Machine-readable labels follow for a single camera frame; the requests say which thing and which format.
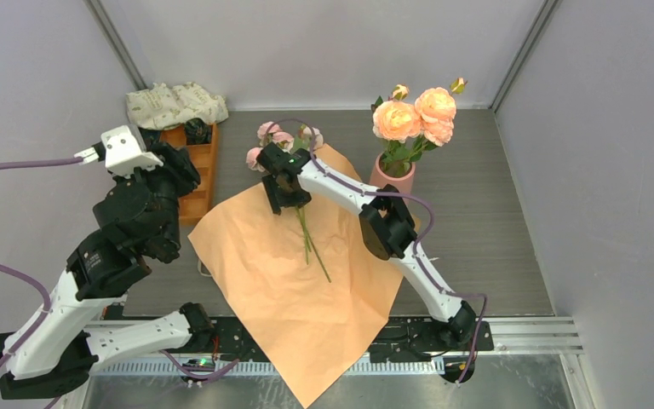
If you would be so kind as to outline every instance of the wood grain surface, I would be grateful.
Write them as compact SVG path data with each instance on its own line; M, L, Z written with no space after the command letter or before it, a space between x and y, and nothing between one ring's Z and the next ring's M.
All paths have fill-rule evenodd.
M259 182L259 174L244 163L246 152L256 146L260 124L284 118L319 128L363 179L370 177L381 144L372 134L369 111L231 112L219 125L215 205ZM294 132L297 125L283 128ZM430 257L438 257L433 263L454 290L487 293L488 315L553 313L491 111L458 112L452 141L417 164L413 194L433 205L436 224L423 244ZM427 222L417 204L410 210ZM152 275L129 290L127 315L168 314L184 302L200 302L212 316L233 315L215 282L199 275L186 239L190 230L181 231L179 259L169 265L147 261ZM403 281L392 314L426 313Z

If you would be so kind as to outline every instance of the wooden tray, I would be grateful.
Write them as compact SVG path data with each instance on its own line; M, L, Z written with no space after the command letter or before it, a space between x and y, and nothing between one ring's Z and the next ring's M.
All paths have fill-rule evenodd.
M187 145L184 125L172 130L162 131L160 141L169 143L172 147L186 147L189 158L197 168L202 182L194 192L179 199L179 224L193 226L207 214L212 207L215 191L216 156L219 151L219 129L212 124L211 143L203 145Z

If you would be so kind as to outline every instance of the orange paper sheet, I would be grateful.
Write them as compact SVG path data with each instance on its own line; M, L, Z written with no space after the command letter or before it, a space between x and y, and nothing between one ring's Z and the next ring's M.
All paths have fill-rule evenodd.
M331 147L317 155L359 178ZM367 251L355 215L317 194L305 209L331 284L314 253L305 263L295 210L273 215L261 184L218 204L189 239L247 331L307 407L387 323L402 274Z

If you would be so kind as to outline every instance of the pink vase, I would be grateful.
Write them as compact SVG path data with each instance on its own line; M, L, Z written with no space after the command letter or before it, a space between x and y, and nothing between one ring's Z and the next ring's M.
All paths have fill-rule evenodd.
M380 158L382 154L377 155L375 165L372 167L372 175L370 175L370 185L377 187L385 187L385 185L395 186L401 193L410 194L412 192L412 182L415 180L415 163L413 162L410 171L407 175L402 177L391 177L385 175L385 172L380 168Z

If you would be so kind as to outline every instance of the wall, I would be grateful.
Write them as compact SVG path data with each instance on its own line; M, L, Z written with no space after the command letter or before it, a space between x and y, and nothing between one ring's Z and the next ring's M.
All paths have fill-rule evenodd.
M82 2L0 1L0 162L71 157L126 123L131 88ZM98 165L0 172L0 262L52 288L96 229L91 206L111 185ZM0 273L0 332L18 329L40 300Z
M654 407L654 2L563 2L497 117L606 407Z
M196 81L231 108L366 109L395 84L470 86L489 106L542 0L103 0L148 85Z

